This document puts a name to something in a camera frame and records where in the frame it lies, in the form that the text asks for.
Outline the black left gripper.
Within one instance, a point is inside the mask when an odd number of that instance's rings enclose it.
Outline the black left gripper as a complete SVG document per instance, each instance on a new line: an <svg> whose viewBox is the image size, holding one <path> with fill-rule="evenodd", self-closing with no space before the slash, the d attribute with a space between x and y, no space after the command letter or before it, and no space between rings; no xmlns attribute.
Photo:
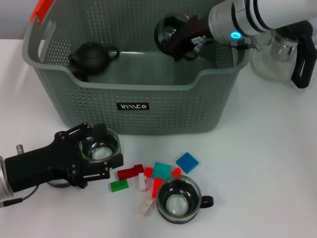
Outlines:
<svg viewBox="0 0 317 238"><path fill-rule="evenodd" d="M84 122L58 132L54 141L46 147L5 159L11 189L19 192L55 179L64 179L71 186L84 187L79 142L88 137L101 138L105 135L105 123L90 126Z"/></svg>

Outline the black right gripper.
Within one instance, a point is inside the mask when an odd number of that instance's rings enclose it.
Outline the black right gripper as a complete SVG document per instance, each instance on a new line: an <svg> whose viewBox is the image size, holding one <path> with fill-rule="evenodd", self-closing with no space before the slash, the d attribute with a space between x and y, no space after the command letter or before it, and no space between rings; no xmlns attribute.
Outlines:
<svg viewBox="0 0 317 238"><path fill-rule="evenodd" d="M198 18L197 15L194 15L182 26L182 48L173 50L174 61L195 60L196 53L193 51L195 46L192 39L203 36L211 36L209 18L207 16Z"/></svg>

